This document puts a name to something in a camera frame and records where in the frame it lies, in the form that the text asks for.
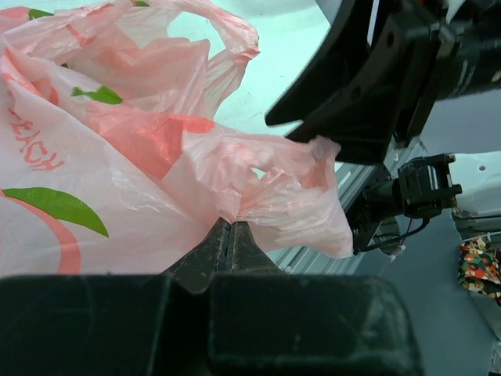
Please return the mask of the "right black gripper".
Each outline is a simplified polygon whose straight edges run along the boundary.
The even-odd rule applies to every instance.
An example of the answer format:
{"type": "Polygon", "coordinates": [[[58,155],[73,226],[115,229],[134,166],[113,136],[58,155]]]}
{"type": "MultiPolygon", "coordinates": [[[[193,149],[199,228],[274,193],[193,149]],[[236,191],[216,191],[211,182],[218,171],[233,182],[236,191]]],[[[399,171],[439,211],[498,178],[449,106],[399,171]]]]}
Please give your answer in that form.
{"type": "Polygon", "coordinates": [[[378,165],[393,133],[397,141],[418,136],[436,102],[500,89],[499,1],[380,1],[373,41],[376,47],[357,75],[308,115],[288,139],[307,143],[322,136],[341,146],[339,161],[378,165]],[[402,86],[418,39],[412,35],[417,18],[390,15],[399,11],[415,13],[438,34],[431,39],[431,57],[418,82],[415,103],[400,115],[396,126],[402,86]]]}

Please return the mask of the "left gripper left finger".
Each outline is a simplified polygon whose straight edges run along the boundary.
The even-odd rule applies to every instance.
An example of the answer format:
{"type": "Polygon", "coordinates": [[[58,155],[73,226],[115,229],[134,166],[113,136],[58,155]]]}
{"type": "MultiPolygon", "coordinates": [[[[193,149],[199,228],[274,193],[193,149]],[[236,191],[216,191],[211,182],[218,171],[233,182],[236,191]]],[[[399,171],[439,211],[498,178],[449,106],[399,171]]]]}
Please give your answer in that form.
{"type": "Polygon", "coordinates": [[[166,274],[190,293],[205,291],[212,275],[227,269],[230,230],[229,222],[218,219],[207,236],[170,266],[166,274]]]}

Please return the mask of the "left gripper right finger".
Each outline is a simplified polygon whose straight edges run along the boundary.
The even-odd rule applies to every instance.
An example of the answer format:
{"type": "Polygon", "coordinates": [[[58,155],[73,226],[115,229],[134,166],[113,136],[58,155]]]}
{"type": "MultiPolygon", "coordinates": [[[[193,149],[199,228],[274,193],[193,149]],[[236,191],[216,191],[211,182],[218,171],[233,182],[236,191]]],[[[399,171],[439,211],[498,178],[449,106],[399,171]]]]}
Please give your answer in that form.
{"type": "Polygon", "coordinates": [[[247,222],[235,222],[229,234],[230,273],[280,273],[280,268],[258,247],[247,222]]]}

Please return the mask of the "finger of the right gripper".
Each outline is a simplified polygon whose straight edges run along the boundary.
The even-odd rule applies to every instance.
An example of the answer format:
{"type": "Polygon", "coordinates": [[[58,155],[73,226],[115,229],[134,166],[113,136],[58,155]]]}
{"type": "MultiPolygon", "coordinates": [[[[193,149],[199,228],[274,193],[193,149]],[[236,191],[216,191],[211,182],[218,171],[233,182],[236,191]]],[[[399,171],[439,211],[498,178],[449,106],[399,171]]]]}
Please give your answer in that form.
{"type": "Polygon", "coordinates": [[[268,126],[302,120],[321,125],[340,120],[357,106],[369,116],[362,125],[390,128],[391,116],[377,109],[390,99],[383,79],[391,71],[391,53],[381,34],[391,2],[380,1],[373,43],[366,40],[372,1],[343,1],[324,42],[292,86],[265,116],[268,126]]]}

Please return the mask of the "pink plastic bag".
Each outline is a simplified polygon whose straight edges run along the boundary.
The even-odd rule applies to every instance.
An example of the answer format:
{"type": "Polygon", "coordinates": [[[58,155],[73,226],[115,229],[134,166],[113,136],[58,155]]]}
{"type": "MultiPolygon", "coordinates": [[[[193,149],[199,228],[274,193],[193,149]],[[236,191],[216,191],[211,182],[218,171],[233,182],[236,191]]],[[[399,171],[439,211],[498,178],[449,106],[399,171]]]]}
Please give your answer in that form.
{"type": "Polygon", "coordinates": [[[159,273],[218,219],[352,253],[339,146],[218,124],[259,53],[209,1],[1,12],[1,274],[159,273]]]}

